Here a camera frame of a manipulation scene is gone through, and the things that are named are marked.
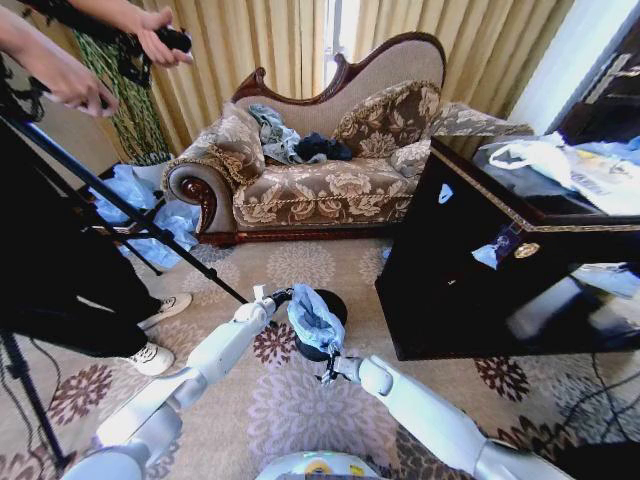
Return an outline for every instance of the person's arm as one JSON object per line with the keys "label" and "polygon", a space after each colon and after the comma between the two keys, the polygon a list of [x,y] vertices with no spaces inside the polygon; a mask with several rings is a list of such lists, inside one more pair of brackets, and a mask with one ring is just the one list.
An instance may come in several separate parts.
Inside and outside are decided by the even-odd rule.
{"label": "person's arm", "polygon": [[[47,97],[94,117],[108,116],[118,100],[82,63],[25,20],[0,6],[0,51],[46,85]],[[107,103],[102,108],[100,97]]]}
{"label": "person's arm", "polygon": [[169,7],[160,12],[146,12],[127,0],[69,0],[78,10],[123,32],[133,33],[152,62],[173,67],[180,62],[192,63],[191,55],[178,49],[169,50],[155,34],[155,30],[171,24]]}

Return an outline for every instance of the floral upholstery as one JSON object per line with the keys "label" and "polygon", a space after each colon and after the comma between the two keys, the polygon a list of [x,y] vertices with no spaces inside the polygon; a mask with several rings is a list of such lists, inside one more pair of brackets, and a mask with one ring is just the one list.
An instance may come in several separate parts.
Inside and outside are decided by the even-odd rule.
{"label": "floral upholstery", "polygon": [[442,136],[533,135],[527,124],[510,123],[462,103],[445,104],[434,119],[431,132]]}
{"label": "floral upholstery", "polygon": [[422,174],[431,154],[431,140],[420,140],[399,148],[389,158],[389,164],[406,178]]}
{"label": "floral upholstery", "polygon": [[245,227],[375,224],[399,221],[418,176],[405,178],[384,158],[267,166],[234,196],[234,216]]}
{"label": "floral upholstery", "polygon": [[408,80],[357,104],[342,117],[333,137],[345,143],[354,156],[388,157],[399,147],[428,135],[439,103],[437,86]]}
{"label": "floral upholstery", "polygon": [[258,123],[232,103],[224,106],[222,116],[203,130],[180,157],[168,162],[163,185],[171,170],[181,163],[199,163],[213,167],[229,185],[250,185],[265,169]]}

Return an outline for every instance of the black pole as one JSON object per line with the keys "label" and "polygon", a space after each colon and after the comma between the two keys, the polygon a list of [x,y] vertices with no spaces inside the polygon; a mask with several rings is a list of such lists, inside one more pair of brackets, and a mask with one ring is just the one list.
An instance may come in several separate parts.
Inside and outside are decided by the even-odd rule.
{"label": "black pole", "polygon": [[6,330],[0,330],[0,337],[2,338],[2,344],[4,345],[9,361],[11,362],[11,365],[7,367],[7,370],[9,370],[9,373],[13,378],[20,380],[20,383],[22,383],[22,388],[24,388],[24,391],[27,394],[29,403],[31,403],[31,408],[33,408],[36,417],[38,417],[42,430],[44,430],[47,441],[51,446],[55,467],[58,472],[62,472],[71,462],[72,456],[65,456],[62,453],[58,439],[53,433],[51,423],[49,423],[47,414],[42,406],[42,401],[33,386],[33,381],[29,375],[29,365],[27,365],[27,362],[22,356],[22,352],[20,351],[20,347],[18,347],[18,342],[16,342],[16,338],[13,333],[7,332]]}
{"label": "black pole", "polygon": [[93,203],[88,202],[85,198],[83,198],[78,192],[76,192],[71,186],[66,182],[62,176],[58,172],[56,172],[51,165],[45,162],[40,155],[33,155],[30,159],[34,163],[34,167],[40,171],[46,178],[48,178],[56,187],[62,190],[67,198],[74,202],[78,207],[82,209],[83,212],[88,214],[90,221],[95,221],[102,228],[104,228],[109,235],[114,239],[118,240],[125,247],[129,249],[131,253],[133,253],[136,257],[138,257],[142,263],[144,263],[149,269],[153,271],[157,276],[162,275],[162,272],[158,270],[149,260],[144,258],[144,256],[138,252],[128,241],[126,235],[119,236],[118,232],[113,228],[113,226],[107,222],[102,216],[96,211],[96,206]]}
{"label": "black pole", "polygon": [[73,173],[75,176],[83,180],[87,185],[93,187],[98,193],[100,193],[104,198],[109,200],[112,204],[126,213],[129,218],[135,220],[140,225],[142,225],[146,230],[148,230],[155,238],[157,238],[164,245],[169,247],[171,250],[176,252],[179,256],[181,256],[184,260],[186,260],[189,264],[191,264],[196,270],[202,273],[209,280],[217,283],[220,288],[222,288],[225,292],[231,295],[233,298],[238,300],[240,303],[248,303],[247,300],[236,292],[231,286],[227,285],[222,279],[218,277],[218,272],[214,268],[207,268],[202,264],[202,262],[198,261],[193,255],[191,255],[187,250],[182,248],[174,239],[173,234],[169,230],[162,230],[155,223],[148,220],[142,213],[140,213],[137,209],[129,205],[122,198],[118,196],[113,190],[111,190],[107,185],[102,182],[97,176],[95,176],[91,171],[89,171],[84,165],[78,162],[75,158],[71,156],[66,150],[64,150],[60,145],[58,145],[54,140],[52,140],[46,133],[40,130],[33,123],[23,123],[18,120],[12,118],[4,118],[4,120],[11,126],[13,126],[16,130],[23,133],[25,136],[30,138],[36,145],[42,148],[45,152],[50,154],[53,158],[56,159],[62,166],[64,166],[67,170]]}

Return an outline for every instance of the sofa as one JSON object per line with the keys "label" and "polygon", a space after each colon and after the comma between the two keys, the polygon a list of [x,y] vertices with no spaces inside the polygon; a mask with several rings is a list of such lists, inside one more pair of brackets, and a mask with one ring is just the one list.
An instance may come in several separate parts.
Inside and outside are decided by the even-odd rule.
{"label": "sofa", "polygon": [[[169,196],[201,206],[201,241],[353,238],[388,232],[405,215],[434,135],[529,133],[469,107],[440,100],[445,55],[438,40],[398,35],[363,61],[338,68],[316,97],[283,97],[258,68],[238,88],[221,118],[168,163]],[[260,103],[301,136],[318,132],[353,153],[350,161],[274,165],[260,148],[247,113]]]}

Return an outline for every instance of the black pants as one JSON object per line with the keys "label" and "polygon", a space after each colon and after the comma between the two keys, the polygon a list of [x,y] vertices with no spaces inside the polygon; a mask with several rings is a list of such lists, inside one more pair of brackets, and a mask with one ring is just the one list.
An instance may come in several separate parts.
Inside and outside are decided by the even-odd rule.
{"label": "black pants", "polygon": [[95,357],[133,355],[147,341],[137,323],[160,301],[110,240],[85,228],[29,161],[37,154],[1,121],[0,138],[9,184],[0,188],[9,284],[0,327]]}

